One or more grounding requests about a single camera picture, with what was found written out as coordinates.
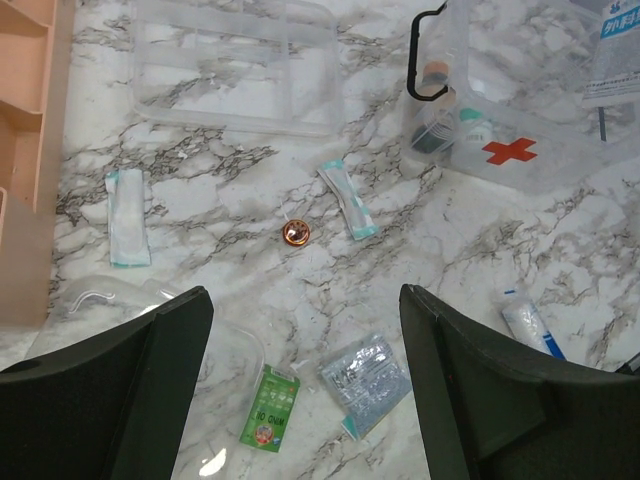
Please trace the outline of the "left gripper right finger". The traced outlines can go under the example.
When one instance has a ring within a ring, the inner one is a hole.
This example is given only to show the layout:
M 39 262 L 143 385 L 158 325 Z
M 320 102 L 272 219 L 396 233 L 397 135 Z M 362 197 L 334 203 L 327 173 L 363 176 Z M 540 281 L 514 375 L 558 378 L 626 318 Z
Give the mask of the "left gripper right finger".
M 639 362 L 539 352 L 406 284 L 399 313 L 434 479 L 635 479 Z

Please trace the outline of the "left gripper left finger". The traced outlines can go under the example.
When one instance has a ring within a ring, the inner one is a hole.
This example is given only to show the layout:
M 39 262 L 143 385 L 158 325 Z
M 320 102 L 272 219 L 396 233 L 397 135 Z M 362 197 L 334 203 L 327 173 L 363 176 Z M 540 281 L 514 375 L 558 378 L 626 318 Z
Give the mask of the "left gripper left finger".
M 4 479 L 168 479 L 194 382 L 165 385 L 148 321 L 127 323 L 1 372 Z

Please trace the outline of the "silver blue pill packet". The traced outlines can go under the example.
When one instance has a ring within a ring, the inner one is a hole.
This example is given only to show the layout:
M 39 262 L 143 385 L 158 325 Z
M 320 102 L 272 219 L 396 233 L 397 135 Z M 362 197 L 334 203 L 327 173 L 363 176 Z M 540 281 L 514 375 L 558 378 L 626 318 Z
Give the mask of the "silver blue pill packet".
M 363 439 L 412 390 L 406 371 L 380 334 L 364 338 L 325 356 L 318 376 L 345 412 L 342 427 Z

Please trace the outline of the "white green-label bottle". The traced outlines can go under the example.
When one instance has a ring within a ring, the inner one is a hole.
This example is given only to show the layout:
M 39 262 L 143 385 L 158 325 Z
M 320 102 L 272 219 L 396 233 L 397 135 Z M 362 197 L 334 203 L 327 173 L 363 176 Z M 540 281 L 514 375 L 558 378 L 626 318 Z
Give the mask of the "white green-label bottle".
M 469 107 L 461 108 L 458 118 L 460 136 L 453 144 L 452 154 L 466 161 L 484 152 L 483 148 L 494 140 L 494 128 L 481 112 Z

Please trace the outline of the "brown medicine bottle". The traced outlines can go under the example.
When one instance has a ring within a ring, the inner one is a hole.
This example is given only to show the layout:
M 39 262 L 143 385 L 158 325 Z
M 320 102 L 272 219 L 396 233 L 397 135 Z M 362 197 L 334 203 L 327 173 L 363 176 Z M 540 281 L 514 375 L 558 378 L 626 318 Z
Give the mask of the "brown medicine bottle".
M 421 154 L 430 155 L 441 150 L 450 142 L 455 127 L 452 109 L 456 92 L 449 85 L 449 66 L 440 60 L 428 62 L 423 68 L 417 93 L 435 96 L 444 87 L 447 91 L 443 95 L 418 109 L 419 125 L 412 135 L 411 146 Z

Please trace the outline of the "clear first aid box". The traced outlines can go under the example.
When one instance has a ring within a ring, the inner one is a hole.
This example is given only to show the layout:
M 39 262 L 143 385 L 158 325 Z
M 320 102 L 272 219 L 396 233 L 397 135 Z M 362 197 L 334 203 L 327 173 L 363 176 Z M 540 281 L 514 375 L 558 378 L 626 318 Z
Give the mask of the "clear first aid box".
M 523 192 L 547 191 L 639 156 L 639 100 L 582 104 L 602 26 L 613 1 L 441 1 L 411 24 L 403 150 L 437 165 Z M 414 150 L 424 66 L 449 66 L 455 89 L 450 142 L 434 154 Z M 494 140 L 466 161 L 452 154 L 458 113 L 481 112 Z

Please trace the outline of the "white gauze packet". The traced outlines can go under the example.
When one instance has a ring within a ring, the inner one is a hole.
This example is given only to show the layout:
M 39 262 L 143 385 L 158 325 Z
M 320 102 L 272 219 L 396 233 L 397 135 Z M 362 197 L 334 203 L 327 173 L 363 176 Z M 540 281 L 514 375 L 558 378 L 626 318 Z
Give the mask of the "white gauze packet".
M 639 100 L 639 2 L 613 1 L 602 26 L 582 104 L 600 108 Z

